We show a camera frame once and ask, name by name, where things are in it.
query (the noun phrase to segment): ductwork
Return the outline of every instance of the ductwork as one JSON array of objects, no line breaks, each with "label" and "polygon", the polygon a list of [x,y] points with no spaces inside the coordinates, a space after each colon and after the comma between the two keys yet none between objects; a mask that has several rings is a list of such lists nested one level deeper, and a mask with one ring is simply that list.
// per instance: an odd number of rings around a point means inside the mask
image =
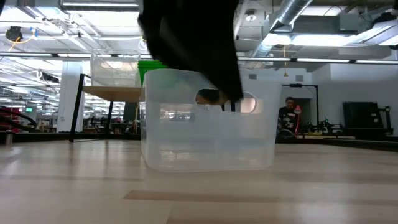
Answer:
[{"label": "ductwork", "polygon": [[[313,0],[284,0],[278,12],[274,16],[268,16],[265,26],[265,35],[275,29],[287,26],[287,31],[291,31],[294,21],[303,13],[305,8],[311,4]],[[256,50],[251,54],[253,57],[265,57],[273,46],[259,44]]]}]

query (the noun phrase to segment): person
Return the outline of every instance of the person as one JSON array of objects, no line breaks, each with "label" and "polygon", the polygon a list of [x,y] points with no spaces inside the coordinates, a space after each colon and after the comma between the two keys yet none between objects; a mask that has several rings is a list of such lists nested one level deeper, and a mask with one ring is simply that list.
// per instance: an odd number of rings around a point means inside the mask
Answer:
[{"label": "person", "polygon": [[279,109],[278,115],[278,131],[289,130],[295,132],[297,120],[299,116],[294,113],[294,98],[287,97],[285,100],[286,106]]}]

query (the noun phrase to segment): clear plastic container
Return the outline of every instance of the clear plastic container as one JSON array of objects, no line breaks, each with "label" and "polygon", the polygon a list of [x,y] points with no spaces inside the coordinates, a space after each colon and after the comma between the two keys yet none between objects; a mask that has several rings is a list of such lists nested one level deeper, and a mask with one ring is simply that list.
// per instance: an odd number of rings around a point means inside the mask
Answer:
[{"label": "clear plastic container", "polygon": [[139,60],[140,53],[135,50],[93,50],[90,58],[91,85],[140,86]]},{"label": "clear plastic container", "polygon": [[265,169],[272,164],[281,84],[243,78],[245,99],[198,105],[212,88],[196,72],[146,73],[141,95],[141,150],[147,165],[165,172]]}]

